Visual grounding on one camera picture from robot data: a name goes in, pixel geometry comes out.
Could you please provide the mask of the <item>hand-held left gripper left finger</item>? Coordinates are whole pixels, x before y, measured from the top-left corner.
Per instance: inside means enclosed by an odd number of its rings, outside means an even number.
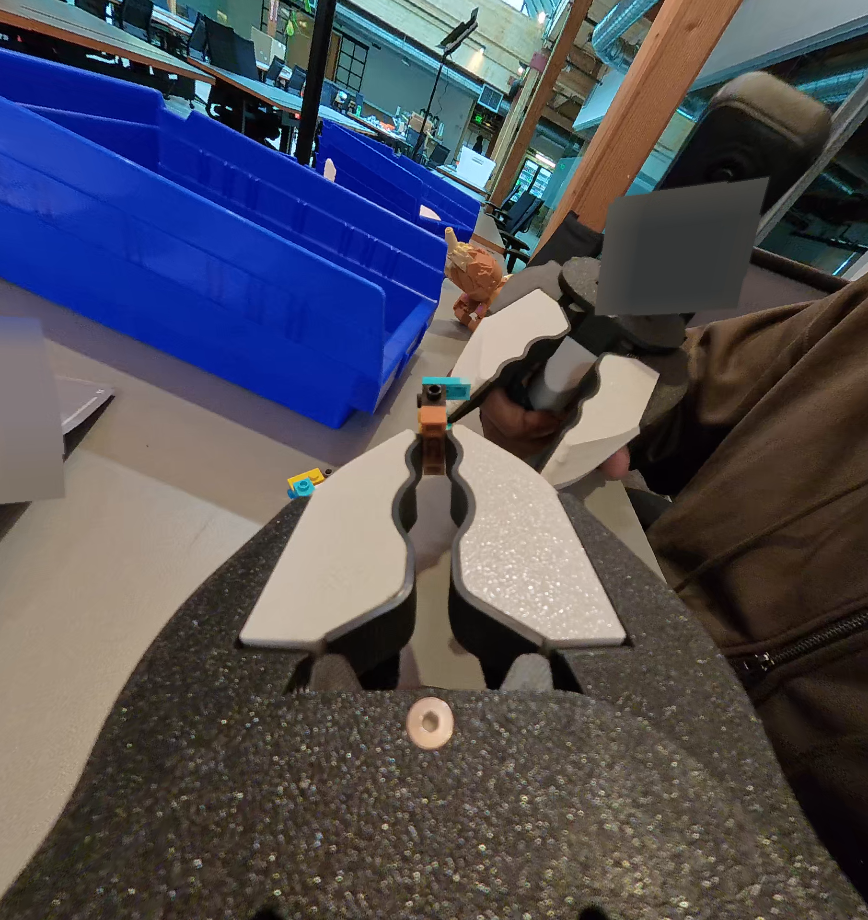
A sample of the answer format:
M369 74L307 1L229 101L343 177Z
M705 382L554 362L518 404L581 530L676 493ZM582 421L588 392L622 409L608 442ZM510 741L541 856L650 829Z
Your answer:
M415 631L414 432L359 455L296 509L241 644L336 653L354 669L396 658Z

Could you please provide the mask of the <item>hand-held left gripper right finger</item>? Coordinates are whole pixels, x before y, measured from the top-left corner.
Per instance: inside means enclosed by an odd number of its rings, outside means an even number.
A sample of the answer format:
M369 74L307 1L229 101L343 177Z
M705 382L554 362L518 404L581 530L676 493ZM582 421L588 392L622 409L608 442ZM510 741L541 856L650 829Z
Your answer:
M484 669L522 654L618 648L624 626L559 493L534 469L462 425L449 430L449 617Z

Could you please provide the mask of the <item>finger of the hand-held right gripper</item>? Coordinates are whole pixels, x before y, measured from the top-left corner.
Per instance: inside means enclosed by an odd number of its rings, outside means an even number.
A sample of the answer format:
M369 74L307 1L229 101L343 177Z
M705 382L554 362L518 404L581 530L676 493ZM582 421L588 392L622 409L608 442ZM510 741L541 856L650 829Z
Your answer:
M452 375L468 382L470 396L448 400L448 422L459 422L497 388L515 387L543 365L571 332L559 303L542 291L526 294L486 316L455 362Z
M597 363L597 385L584 397L541 467L557 489L598 469L631 441L657 386L657 370L635 358L604 355Z

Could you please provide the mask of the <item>yellow and black brick assembly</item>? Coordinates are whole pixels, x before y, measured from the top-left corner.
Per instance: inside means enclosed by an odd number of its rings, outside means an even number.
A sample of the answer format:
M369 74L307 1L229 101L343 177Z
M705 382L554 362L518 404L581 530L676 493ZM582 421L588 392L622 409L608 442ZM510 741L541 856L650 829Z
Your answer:
M422 384L417 396L417 423L422 474L442 476L446 473L445 444L449 426L446 385Z

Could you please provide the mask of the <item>person's right hand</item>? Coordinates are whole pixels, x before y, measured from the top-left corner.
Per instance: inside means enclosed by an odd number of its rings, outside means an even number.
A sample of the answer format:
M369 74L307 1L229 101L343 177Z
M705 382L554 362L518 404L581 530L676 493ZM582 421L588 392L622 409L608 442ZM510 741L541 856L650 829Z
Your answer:
M525 409L502 388L493 389L479 408L486 439L525 461L544 454L572 416Z

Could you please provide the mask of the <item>tan and brown brick dinosaur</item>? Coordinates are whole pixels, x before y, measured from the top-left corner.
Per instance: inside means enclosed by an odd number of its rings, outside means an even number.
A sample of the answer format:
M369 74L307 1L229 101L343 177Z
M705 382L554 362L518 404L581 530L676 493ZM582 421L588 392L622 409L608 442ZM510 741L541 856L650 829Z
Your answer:
M509 276L503 273L489 251L459 241L452 227L445 229L444 236L448 247L445 277L461 291L453 306L454 316L470 332L474 332Z

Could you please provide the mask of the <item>multicoloured brick model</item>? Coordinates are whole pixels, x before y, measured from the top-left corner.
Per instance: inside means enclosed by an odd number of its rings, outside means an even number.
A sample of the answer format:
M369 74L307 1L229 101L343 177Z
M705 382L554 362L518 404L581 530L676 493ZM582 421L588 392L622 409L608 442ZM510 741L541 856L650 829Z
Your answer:
M288 498L295 500L310 497L335 472L336 467L334 466L316 466L300 474L290 476L287 480Z

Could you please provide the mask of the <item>black office chair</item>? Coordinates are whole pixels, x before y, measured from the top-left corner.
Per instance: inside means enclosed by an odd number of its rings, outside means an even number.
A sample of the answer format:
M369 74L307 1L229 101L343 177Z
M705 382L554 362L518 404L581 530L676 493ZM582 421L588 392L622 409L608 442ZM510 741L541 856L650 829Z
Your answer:
M543 200L524 191L517 201L506 201L505 205L501 207L487 202L486 213L496 222L497 232L505 246L508 273L511 273L518 261L523 266L529 264L532 247L520 238L520 234L529 229L533 217L543 206Z

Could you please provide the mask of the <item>white board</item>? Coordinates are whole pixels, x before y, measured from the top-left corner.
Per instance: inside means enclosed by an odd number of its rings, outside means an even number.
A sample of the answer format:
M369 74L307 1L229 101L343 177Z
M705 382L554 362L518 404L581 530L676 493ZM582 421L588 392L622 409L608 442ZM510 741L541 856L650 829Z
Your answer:
M459 179L470 186L484 190L495 169L496 162L473 147L463 145L455 172Z

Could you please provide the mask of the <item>thin wooden column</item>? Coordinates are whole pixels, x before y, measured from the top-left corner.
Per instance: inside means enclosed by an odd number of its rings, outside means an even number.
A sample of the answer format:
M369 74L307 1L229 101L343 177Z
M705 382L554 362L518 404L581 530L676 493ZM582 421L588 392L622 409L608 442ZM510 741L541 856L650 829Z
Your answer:
M531 65L505 124L496 149L497 172L489 181L488 206L497 208L513 187L543 109L552 97L555 83L577 38L578 30L589 13L591 1L567 2L559 29L551 32L554 41L537 54L541 67Z

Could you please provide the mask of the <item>black light stand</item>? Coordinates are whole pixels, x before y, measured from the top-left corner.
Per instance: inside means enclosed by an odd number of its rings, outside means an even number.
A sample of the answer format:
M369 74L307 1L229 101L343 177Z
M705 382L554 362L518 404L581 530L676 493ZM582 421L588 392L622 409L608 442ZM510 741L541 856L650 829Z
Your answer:
M479 7L476 6L474 7L471 15L465 21L452 29L451 32L443 40L441 40L438 45L438 48L441 52L440 66L430 93L430 97L428 98L428 104L424 109L421 128L418 129L419 139L415 148L416 153L420 150L420 144L424 140L424 135L426 134L428 121L430 120L431 107L440 83L440 77L442 75L444 66L451 55L462 46L463 41L470 38L474 34L474 31L478 29L478 13Z

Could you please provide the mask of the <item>brick instruction booklet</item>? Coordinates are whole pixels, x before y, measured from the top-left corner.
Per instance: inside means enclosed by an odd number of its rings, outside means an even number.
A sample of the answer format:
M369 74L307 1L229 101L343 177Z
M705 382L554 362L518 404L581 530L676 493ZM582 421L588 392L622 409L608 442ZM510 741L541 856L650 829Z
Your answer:
M54 379L64 435L70 434L116 395L113 386L64 376Z

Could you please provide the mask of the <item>row of black office chairs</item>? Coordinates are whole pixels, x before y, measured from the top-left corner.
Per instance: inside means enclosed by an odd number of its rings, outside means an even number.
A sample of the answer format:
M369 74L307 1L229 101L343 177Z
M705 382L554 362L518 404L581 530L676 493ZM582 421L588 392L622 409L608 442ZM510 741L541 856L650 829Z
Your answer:
M256 28L245 35L234 30L221 11L209 16L194 5L165 1L77 1L73 6L192 62L271 86L293 75L284 45Z

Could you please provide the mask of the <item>long wooden office table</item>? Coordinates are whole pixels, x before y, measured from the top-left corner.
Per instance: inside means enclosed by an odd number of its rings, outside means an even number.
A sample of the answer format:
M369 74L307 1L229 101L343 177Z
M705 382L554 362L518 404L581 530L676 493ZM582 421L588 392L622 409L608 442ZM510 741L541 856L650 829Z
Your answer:
M214 85L216 78L194 65L108 24L91 13L58 1L0 1L0 23L40 33L166 74Z

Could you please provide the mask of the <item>silver air duct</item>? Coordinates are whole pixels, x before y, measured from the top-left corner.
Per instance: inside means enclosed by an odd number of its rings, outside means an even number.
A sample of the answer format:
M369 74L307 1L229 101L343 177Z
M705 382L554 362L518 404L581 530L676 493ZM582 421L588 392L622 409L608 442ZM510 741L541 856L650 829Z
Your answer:
M622 74L628 71L635 59L637 48L624 40L625 33L658 3L621 1L612 7L591 35L591 45L601 63Z

